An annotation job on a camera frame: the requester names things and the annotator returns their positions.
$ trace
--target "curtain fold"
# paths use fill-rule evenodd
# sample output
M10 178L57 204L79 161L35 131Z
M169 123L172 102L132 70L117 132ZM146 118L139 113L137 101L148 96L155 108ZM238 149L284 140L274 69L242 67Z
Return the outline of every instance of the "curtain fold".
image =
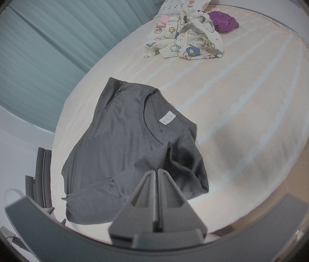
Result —
M54 132L63 104L158 0L13 0L0 17L0 105Z

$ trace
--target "bed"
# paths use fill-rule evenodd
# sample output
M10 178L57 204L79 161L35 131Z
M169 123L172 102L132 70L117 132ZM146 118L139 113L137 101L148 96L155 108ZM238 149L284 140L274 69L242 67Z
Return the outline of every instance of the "bed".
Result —
M159 88L168 102L197 124L196 145L210 190L189 203L209 232L248 214L288 175L309 137L309 45L258 13L222 5L209 5L209 11L228 13L240 25L222 34L222 58L141 58L143 40L156 18L110 50L69 95L51 160L51 196L58 221L66 210L61 169L91 123L111 76ZM66 224L110 243L109 225Z

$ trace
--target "fitted sheet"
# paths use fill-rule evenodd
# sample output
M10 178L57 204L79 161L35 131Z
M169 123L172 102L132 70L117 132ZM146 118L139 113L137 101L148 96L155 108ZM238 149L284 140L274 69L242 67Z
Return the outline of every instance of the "fitted sheet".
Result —
M221 34L222 58L141 58L149 21L110 50L67 98L51 160L55 216L65 218L63 164L92 121L109 77L158 88L197 124L209 193L189 200L209 232L261 204L286 178L309 137L309 45L294 31L258 13L209 5L240 27ZM111 223L67 227L110 242Z

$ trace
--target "dark gray t-shirt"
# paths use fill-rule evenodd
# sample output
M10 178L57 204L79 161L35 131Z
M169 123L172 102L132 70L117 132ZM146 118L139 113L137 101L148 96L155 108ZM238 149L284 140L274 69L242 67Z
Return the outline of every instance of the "dark gray t-shirt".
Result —
M112 221L143 175L167 170L187 199L209 191L196 125L158 89L109 78L87 131L63 168L66 216Z

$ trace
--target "white wall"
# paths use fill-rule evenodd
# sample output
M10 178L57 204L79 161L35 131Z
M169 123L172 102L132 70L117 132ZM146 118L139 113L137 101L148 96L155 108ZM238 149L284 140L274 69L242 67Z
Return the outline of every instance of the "white wall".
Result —
M21 120L0 107L0 227L12 228L5 212L4 193L9 188L25 194L25 175L35 176L38 147L51 149L54 133ZM19 197L10 191L8 201ZM16 247L28 260L37 259Z

